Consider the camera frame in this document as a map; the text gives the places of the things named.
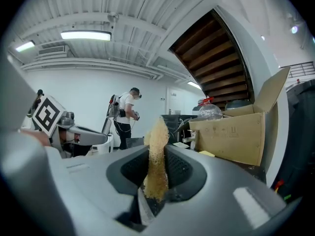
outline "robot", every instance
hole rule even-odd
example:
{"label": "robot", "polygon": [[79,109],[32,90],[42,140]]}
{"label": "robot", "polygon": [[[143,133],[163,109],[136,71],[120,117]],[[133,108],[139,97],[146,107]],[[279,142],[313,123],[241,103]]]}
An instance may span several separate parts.
{"label": "robot", "polygon": [[50,110],[46,100],[35,115],[55,147],[18,133],[35,93],[8,62],[3,62],[1,76],[6,77],[1,91],[16,98],[0,98],[0,173],[15,205],[46,234],[269,235],[300,202],[286,206],[264,183],[228,161],[167,145],[165,205],[150,225],[143,225],[138,189],[147,174],[149,148],[62,159],[56,149],[59,128],[78,146],[104,142],[106,135],[75,125],[71,112],[62,106],[54,110],[56,103]]}

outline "cardboard box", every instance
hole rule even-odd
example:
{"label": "cardboard box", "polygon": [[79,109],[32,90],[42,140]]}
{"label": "cardboard box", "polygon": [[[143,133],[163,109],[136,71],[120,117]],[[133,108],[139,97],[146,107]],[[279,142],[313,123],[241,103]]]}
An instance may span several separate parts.
{"label": "cardboard box", "polygon": [[259,166],[265,142],[265,114],[275,105],[289,69],[283,68],[265,81],[254,104],[223,111],[222,119],[189,121],[190,129],[198,131],[196,148]]}

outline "black pants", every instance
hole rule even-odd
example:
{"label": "black pants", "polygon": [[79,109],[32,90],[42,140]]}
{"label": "black pants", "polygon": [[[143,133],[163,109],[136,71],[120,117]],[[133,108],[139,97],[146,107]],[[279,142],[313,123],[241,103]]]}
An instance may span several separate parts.
{"label": "black pants", "polygon": [[131,138],[131,126],[130,124],[120,123],[114,121],[114,125],[120,137],[119,149],[123,150],[127,148],[126,139]]}

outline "box flap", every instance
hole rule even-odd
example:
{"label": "box flap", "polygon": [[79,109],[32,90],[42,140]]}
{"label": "box flap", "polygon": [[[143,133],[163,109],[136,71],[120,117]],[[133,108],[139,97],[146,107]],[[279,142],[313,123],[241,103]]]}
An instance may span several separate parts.
{"label": "box flap", "polygon": [[253,104],[255,113],[269,112],[272,109],[284,87],[289,71],[289,66],[282,68],[278,73],[264,82],[259,95]]}
{"label": "box flap", "polygon": [[224,115],[227,116],[244,116],[244,115],[250,115],[254,113],[252,104],[240,107],[240,108],[234,108],[230,110],[222,111]]}

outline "ceiling light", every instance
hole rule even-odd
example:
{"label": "ceiling light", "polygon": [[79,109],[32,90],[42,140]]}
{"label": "ceiling light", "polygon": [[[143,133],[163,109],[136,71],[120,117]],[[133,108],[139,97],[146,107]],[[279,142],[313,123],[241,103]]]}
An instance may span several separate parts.
{"label": "ceiling light", "polygon": [[188,84],[201,90],[201,87],[192,81],[189,81]]}
{"label": "ceiling light", "polygon": [[297,33],[297,30],[298,30],[297,26],[293,26],[293,27],[291,28],[291,32],[292,32],[293,34],[296,34],[296,33]]}
{"label": "ceiling light", "polygon": [[61,33],[63,39],[97,39],[110,41],[112,33],[100,30],[67,30]]}
{"label": "ceiling light", "polygon": [[18,48],[15,48],[18,52],[22,52],[28,48],[34,47],[34,43],[32,41],[25,43],[24,45],[19,46]]}

